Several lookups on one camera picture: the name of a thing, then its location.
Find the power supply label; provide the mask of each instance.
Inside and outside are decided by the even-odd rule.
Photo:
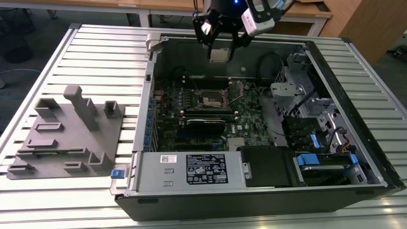
[[[224,154],[186,155],[186,183],[189,185],[226,184],[226,182]]]

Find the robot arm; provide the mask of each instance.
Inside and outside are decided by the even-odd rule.
[[[196,10],[193,14],[196,39],[208,48],[206,58],[210,59],[218,33],[229,33],[228,60],[232,60],[234,49],[248,46],[256,35],[273,28],[293,3],[295,0],[210,0],[205,13],[198,14]]]

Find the metal slotted tabletop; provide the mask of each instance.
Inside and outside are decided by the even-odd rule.
[[[232,228],[405,228],[407,191],[379,200],[363,201],[333,212],[192,221],[133,222],[109,194],[109,177],[8,180],[14,159],[36,118],[38,98],[58,103],[66,84],[82,88],[94,104],[116,100],[125,105],[125,117],[116,164],[130,161],[149,32],[193,34],[189,30],[81,25],[69,29],[21,107],[0,138],[0,228],[96,227],[232,227]],[[263,38],[303,40],[299,36]],[[353,45],[341,39],[312,38],[353,102],[365,124],[399,173],[407,180],[407,112],[365,63]],[[125,180],[118,180],[125,187]]]

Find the wooden table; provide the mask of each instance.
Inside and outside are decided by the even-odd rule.
[[[198,10],[204,9],[198,0]],[[192,0],[0,0],[0,7],[16,7],[44,10],[74,10],[116,13],[136,13],[140,16],[141,27],[150,27],[150,15],[190,16],[193,12]],[[319,11],[312,3],[296,3],[287,12],[281,21],[311,23],[308,36],[317,36],[331,12]]]

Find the motherboard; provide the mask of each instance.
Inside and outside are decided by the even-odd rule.
[[[157,81],[157,151],[234,151],[240,146],[268,146],[260,90],[244,80],[182,76],[178,81]]]

